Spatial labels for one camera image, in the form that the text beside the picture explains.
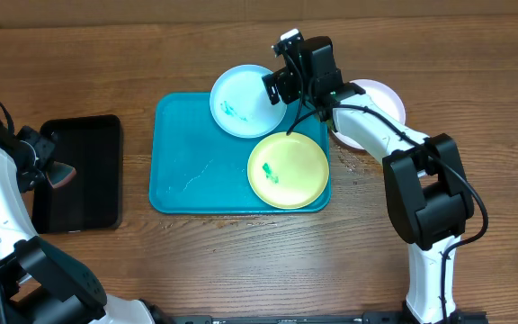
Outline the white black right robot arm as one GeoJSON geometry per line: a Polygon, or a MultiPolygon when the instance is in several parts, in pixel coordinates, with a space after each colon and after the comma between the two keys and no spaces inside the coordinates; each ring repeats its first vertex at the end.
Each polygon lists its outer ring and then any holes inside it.
{"type": "Polygon", "coordinates": [[[294,122],[314,116],[356,141],[383,169],[386,205],[396,233],[408,244],[409,289],[389,323],[486,323],[484,312],[458,310],[452,297],[457,248],[484,236],[488,213],[468,182],[455,141],[430,137],[383,112],[354,82],[344,82],[327,36],[298,30],[272,47],[284,68],[263,77],[272,104],[308,106],[294,122]]]}

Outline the white pink plate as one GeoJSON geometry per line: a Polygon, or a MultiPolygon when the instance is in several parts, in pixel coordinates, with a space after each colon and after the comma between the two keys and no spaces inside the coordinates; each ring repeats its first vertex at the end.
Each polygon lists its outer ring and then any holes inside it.
{"type": "MultiPolygon", "coordinates": [[[[371,108],[396,125],[405,124],[405,106],[394,90],[370,79],[357,79],[352,83],[365,93],[347,97],[340,104],[371,108]]],[[[347,147],[365,150],[378,160],[392,151],[390,142],[395,139],[395,132],[370,113],[340,108],[333,110],[333,122],[334,136],[347,147]]]]}

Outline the light blue plate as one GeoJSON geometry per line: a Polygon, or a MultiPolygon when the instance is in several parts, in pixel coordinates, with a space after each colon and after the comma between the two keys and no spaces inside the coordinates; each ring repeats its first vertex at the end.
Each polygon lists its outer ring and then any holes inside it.
{"type": "Polygon", "coordinates": [[[272,71],[258,65],[240,65],[224,72],[210,92],[210,111],[218,126],[230,135],[251,139],[273,131],[287,105],[272,104],[263,77],[272,71]]]}

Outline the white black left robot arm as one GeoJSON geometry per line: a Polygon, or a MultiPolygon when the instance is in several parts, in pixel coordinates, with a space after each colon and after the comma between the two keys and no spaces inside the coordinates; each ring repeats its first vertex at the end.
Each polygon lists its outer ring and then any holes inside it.
{"type": "Polygon", "coordinates": [[[86,265],[36,232],[22,194],[76,173],[54,150],[51,137],[0,119],[0,323],[172,322],[155,304],[106,293],[86,265]]]}

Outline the pink and black sponge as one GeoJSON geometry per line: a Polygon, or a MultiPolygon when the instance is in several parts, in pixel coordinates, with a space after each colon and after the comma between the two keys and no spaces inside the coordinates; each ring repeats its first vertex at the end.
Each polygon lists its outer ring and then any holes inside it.
{"type": "Polygon", "coordinates": [[[57,189],[69,183],[76,176],[76,169],[55,161],[48,168],[46,175],[51,187],[57,189]]]}

